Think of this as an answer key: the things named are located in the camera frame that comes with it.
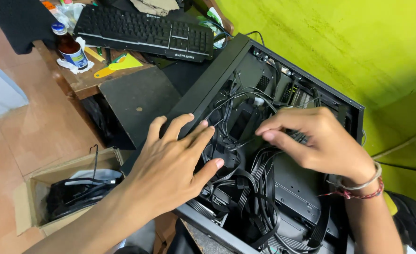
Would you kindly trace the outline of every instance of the red thread bracelet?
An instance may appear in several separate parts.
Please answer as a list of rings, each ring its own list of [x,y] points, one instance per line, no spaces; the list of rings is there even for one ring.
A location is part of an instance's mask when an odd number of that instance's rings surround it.
[[[351,198],[371,199],[371,198],[374,198],[374,197],[379,196],[384,191],[384,182],[382,181],[382,176],[379,176],[377,178],[377,180],[379,181],[379,188],[377,189],[376,192],[374,192],[372,194],[369,194],[369,195],[365,195],[365,196],[353,196],[350,191],[348,191],[346,189],[343,189],[343,188],[339,188],[335,192],[331,192],[331,193],[327,193],[327,194],[323,194],[323,195],[318,195],[318,197],[320,197],[320,196],[328,196],[328,195],[331,195],[331,194],[338,194],[340,196],[345,197],[346,199],[351,199]]]

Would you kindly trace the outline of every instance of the tiled floor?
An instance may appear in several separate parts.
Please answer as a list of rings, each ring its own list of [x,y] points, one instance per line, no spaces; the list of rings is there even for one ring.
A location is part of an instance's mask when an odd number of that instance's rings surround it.
[[[0,117],[0,254],[19,254],[42,235],[32,228],[16,236],[14,188],[40,167],[86,155],[97,139],[50,77],[37,51],[16,55],[1,30],[0,68],[30,101]]]

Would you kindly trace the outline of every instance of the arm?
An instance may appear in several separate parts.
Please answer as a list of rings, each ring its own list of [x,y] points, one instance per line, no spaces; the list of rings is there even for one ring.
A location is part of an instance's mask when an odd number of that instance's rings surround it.
[[[174,119],[160,139],[159,130],[166,118],[156,118],[130,175],[81,217],[24,254],[103,254],[156,216],[198,196],[224,161],[212,159],[193,174],[214,134],[214,128],[202,121],[177,141],[180,129],[193,119],[192,114]]]
[[[302,145],[281,130],[298,130],[309,137]],[[335,116],[324,107],[286,108],[265,120],[256,130],[264,140],[288,153],[304,168],[342,175],[344,185],[358,186],[373,178],[376,169],[366,151],[345,131]],[[369,186],[353,191],[364,196],[379,188],[375,180]],[[396,226],[383,195],[363,200],[346,199],[346,211],[360,253],[402,254]]]

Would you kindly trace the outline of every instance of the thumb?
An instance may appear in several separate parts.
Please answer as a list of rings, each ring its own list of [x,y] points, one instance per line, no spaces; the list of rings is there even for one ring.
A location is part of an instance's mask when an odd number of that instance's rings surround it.
[[[200,191],[223,165],[223,159],[217,158],[210,160],[199,172],[192,176],[191,185],[196,186]]]
[[[262,134],[262,138],[271,145],[282,149],[303,168],[312,168],[313,160],[316,158],[318,153],[315,149],[302,145],[282,131],[265,131]]]

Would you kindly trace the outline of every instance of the hand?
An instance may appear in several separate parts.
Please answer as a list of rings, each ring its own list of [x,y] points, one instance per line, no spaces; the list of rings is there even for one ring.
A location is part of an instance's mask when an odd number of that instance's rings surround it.
[[[285,128],[308,136],[307,145],[282,132]],[[369,154],[326,107],[283,108],[263,121],[255,134],[288,153],[304,168],[342,175],[356,184],[369,181],[375,174]]]
[[[159,130],[166,117],[150,124],[147,140],[124,185],[125,197],[137,200],[151,213],[151,218],[171,211],[198,196],[205,184],[224,165],[222,159],[212,159],[196,174],[194,168],[202,151],[214,134],[203,120],[185,138],[177,141],[181,128],[194,119],[184,114],[172,120],[164,136]]]

